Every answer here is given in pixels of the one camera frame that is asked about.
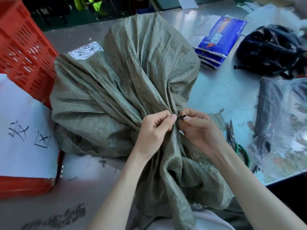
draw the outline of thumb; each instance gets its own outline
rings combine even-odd
[[[210,128],[211,123],[210,120],[206,120],[206,119],[200,119],[197,117],[190,117],[190,116],[186,116],[183,118],[183,120],[193,126],[196,127],[201,127],[201,128]]]
[[[172,114],[171,116],[167,117],[162,121],[162,123],[157,127],[157,130],[165,134],[167,131],[170,131],[172,129],[176,120],[177,116],[175,114]]]

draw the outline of black zip tie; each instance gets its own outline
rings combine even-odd
[[[178,118],[177,118],[177,120],[176,121],[178,121],[178,120],[183,120],[183,118],[184,117],[186,117],[187,115],[181,115],[181,116],[178,116]]]

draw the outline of forearm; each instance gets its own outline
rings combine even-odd
[[[87,230],[125,229],[136,185],[146,161],[131,153],[121,175]]]
[[[307,229],[286,205],[270,192],[244,165],[229,145],[213,163],[224,177],[244,213],[257,229]]]

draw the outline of green floor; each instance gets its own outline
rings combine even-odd
[[[71,6],[71,13],[65,15],[67,24],[65,24],[61,17],[49,17],[47,19],[51,26],[47,26],[44,19],[38,13],[32,14],[32,18],[42,31],[50,31],[98,22],[98,20],[89,10],[78,11],[74,4],[71,4]]]

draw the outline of fingernail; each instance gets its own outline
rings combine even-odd
[[[191,120],[191,117],[190,116],[186,116],[186,117],[183,118],[183,120],[189,122]]]
[[[177,116],[176,116],[175,114],[172,114],[172,115],[170,116],[170,119],[173,120],[173,121],[176,121]]]

